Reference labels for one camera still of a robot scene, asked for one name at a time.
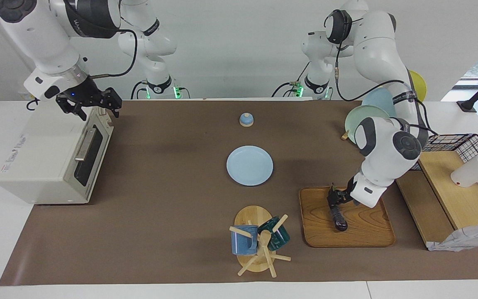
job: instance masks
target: yellow plate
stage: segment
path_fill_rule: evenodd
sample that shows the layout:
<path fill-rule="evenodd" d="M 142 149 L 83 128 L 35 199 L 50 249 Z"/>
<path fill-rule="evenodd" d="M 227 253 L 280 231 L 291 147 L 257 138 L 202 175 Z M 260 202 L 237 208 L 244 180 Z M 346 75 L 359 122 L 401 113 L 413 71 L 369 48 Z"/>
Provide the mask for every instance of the yellow plate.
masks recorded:
<path fill-rule="evenodd" d="M 412 83 L 414 84 L 414 89 L 416 91 L 416 95 L 418 96 L 418 100 L 422 101 L 425 100 L 425 95 L 427 95 L 427 84 L 423 77 L 415 71 L 411 71 L 410 76 L 412 77 Z"/>

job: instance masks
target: blue mug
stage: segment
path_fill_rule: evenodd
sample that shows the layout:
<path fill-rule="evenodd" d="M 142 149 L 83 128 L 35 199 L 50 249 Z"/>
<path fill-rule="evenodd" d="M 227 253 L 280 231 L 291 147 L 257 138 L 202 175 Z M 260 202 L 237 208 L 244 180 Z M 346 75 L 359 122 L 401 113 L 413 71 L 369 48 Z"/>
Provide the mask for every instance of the blue mug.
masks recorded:
<path fill-rule="evenodd" d="M 234 225 L 234 227 L 250 233 L 252 238 L 232 231 L 232 253 L 235 255 L 252 255 L 258 253 L 258 226 Z"/>

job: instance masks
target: oven door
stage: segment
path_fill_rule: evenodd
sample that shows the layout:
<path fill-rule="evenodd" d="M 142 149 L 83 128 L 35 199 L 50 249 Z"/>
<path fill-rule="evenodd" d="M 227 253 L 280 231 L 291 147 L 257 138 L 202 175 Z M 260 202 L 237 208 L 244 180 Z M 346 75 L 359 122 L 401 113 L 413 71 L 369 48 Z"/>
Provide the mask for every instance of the oven door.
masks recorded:
<path fill-rule="evenodd" d="M 79 146 L 64 176 L 64 180 L 82 196 L 80 203 L 89 201 L 102 159 L 106 153 L 106 147 L 110 141 L 110 132 L 111 129 L 107 130 L 104 127 L 97 113 L 90 113 Z"/>

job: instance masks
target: light blue plate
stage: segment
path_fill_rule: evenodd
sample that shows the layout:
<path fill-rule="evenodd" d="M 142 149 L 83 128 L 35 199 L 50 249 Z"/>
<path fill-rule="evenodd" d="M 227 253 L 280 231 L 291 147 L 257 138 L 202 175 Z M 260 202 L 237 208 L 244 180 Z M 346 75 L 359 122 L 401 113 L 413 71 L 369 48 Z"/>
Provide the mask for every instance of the light blue plate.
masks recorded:
<path fill-rule="evenodd" d="M 392 102 L 392 94 L 384 87 L 370 91 L 362 102 L 363 105 L 372 105 L 383 109 L 389 117 L 396 117 L 396 110 Z"/>
<path fill-rule="evenodd" d="M 226 169 L 233 180 L 241 185 L 256 186 L 271 177 L 273 161 L 264 149 L 253 145 L 236 148 L 226 161 Z"/>

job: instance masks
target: oven window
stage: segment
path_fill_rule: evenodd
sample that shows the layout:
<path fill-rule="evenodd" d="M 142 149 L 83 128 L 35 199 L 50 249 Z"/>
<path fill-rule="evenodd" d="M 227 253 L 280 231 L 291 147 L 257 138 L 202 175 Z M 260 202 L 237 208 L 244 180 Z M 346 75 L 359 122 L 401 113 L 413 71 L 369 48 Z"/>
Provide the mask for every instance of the oven window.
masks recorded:
<path fill-rule="evenodd" d="M 85 161 L 80 161 L 75 169 L 75 178 L 76 180 L 82 184 L 82 186 L 86 186 L 88 180 L 90 178 L 91 169 L 95 164 L 95 159 L 97 159 L 97 154 L 99 153 L 99 148 L 102 144 L 102 134 L 97 128 L 96 125 L 93 127 L 97 130 L 95 132 L 95 136 L 93 136 L 93 141 L 91 142 L 90 149 L 88 151 L 88 155 L 86 156 Z"/>

